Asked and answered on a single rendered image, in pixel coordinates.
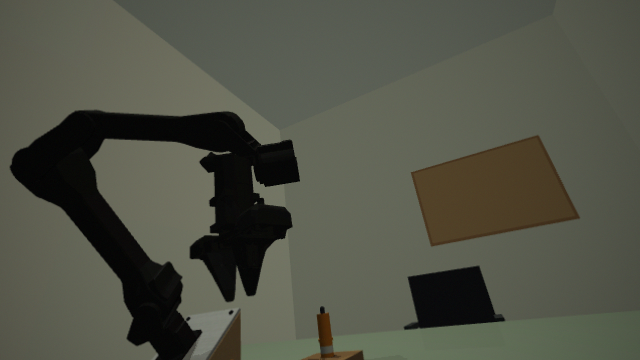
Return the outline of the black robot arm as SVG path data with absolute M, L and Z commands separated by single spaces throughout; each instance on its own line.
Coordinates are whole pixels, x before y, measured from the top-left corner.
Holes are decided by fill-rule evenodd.
M 167 261 L 152 261 L 98 192 L 89 161 L 103 140 L 178 142 L 213 152 L 200 160 L 214 172 L 215 189 L 231 183 L 265 187 L 300 182 L 292 140 L 261 145 L 233 112 L 161 116 L 76 110 L 15 153 L 14 177 L 30 192 L 69 215 L 123 284 L 131 322 L 127 340 L 150 342 L 156 360 L 182 360 L 198 339 L 180 313 L 182 276 Z M 236 154 L 236 155 L 235 155 Z

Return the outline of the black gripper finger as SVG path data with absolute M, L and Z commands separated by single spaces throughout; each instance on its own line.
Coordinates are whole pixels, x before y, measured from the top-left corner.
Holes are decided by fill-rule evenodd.
M 256 294 L 265 252 L 277 239 L 276 235 L 242 234 L 230 240 L 247 296 Z
M 206 252 L 200 256 L 227 302 L 234 301 L 237 264 L 233 252 Z

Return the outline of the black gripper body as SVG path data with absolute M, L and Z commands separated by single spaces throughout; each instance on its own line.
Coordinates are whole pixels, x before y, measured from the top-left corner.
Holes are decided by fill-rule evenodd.
M 215 207 L 216 223 L 210 233 L 190 246 L 190 258 L 200 259 L 206 252 L 233 252 L 230 240 L 238 235 L 274 235 L 292 228 L 291 214 L 285 207 L 258 204 L 259 193 L 243 183 L 231 183 L 215 189 L 210 206 Z

